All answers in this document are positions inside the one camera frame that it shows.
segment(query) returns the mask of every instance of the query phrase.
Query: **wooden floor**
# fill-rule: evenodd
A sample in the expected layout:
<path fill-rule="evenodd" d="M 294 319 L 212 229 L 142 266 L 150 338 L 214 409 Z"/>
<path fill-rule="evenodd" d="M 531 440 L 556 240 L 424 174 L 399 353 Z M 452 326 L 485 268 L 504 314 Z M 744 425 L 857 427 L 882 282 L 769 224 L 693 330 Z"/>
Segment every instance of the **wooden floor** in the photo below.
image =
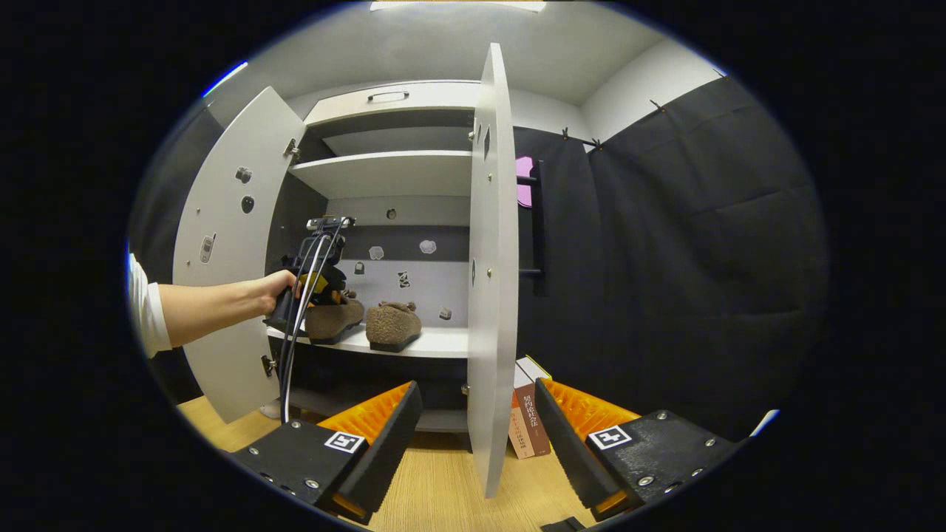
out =
<path fill-rule="evenodd" d="M 204 397 L 179 408 L 204 437 L 227 452 L 242 449 L 279 426 L 279 421 L 259 411 L 227 425 Z M 303 418 L 320 420 L 308 413 Z M 512 447 L 507 447 L 499 494 L 487 500 L 482 497 L 473 455 L 455 435 L 418 433 L 367 528 L 377 532 L 536 532 L 543 524 L 568 517 L 584 526 L 594 524 L 554 452 L 518 460 Z"/>

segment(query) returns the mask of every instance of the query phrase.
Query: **cabinet drawer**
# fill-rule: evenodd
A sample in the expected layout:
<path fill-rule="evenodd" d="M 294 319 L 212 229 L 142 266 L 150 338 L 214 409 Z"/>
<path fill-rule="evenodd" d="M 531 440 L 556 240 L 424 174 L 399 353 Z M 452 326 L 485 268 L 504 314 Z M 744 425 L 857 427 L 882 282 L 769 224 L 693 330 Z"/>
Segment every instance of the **cabinet drawer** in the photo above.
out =
<path fill-rule="evenodd" d="M 478 81 L 418 81 L 382 85 L 319 100 L 306 117 L 308 127 L 354 116 L 391 111 L 472 110 Z"/>

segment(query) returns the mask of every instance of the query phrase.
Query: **pink object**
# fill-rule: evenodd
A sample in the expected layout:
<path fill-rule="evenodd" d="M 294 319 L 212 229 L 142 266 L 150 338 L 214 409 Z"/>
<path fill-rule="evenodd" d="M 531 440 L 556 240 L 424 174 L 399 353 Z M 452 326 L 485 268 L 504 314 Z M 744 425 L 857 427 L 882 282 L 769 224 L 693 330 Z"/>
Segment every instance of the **pink object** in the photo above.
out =
<path fill-rule="evenodd" d="M 531 171 L 532 157 L 519 157 L 516 159 L 516 176 L 529 177 L 529 172 Z M 519 204 L 526 208 L 532 208 L 532 187 L 528 185 L 516 185 L 516 187 L 516 196 Z"/>

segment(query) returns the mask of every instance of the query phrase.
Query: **ceiling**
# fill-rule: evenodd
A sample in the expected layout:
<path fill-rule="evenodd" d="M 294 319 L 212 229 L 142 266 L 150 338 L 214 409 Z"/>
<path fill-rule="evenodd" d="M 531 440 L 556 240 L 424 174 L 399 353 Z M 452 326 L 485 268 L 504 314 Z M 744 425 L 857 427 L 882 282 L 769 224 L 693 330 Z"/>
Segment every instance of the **ceiling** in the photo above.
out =
<path fill-rule="evenodd" d="M 478 80 L 499 43 L 509 86 L 572 105 L 663 36 L 596 2 L 541 12 L 479 2 L 342 7 L 271 46 L 252 69 L 283 98 L 364 82 Z"/>

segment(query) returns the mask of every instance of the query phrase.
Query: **fuzzy slipper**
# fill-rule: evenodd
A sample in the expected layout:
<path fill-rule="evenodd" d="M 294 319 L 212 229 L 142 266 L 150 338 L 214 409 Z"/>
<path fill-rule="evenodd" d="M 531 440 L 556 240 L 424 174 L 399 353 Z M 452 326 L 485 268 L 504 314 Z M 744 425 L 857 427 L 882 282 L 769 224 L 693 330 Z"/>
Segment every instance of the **fuzzy slipper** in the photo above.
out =
<path fill-rule="evenodd" d="M 413 302 L 404 305 L 382 301 L 377 307 L 368 309 L 365 336 L 376 351 L 398 353 L 420 337 L 420 318 L 413 313 L 417 307 Z"/>
<path fill-rule="evenodd" d="M 339 305 L 313 305 L 306 310 L 306 335 L 312 344 L 337 344 L 344 333 L 361 323 L 364 306 L 355 293 L 341 293 Z"/>

